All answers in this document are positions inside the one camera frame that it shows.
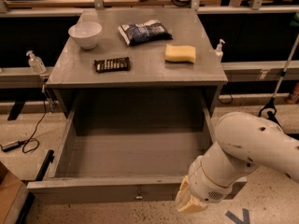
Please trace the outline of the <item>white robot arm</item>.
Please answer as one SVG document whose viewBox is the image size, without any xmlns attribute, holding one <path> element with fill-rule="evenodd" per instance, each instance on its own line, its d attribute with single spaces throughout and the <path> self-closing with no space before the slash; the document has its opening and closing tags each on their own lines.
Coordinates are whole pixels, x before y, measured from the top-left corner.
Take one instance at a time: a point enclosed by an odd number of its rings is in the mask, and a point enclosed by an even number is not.
<svg viewBox="0 0 299 224">
<path fill-rule="evenodd" d="M 221 202 L 239 178 L 260 166 L 299 182 L 299 141 L 275 122 L 231 112 L 219 119 L 214 134 L 213 145 L 194 160 L 180 185 L 176 197 L 180 213 L 201 212 Z"/>
</svg>

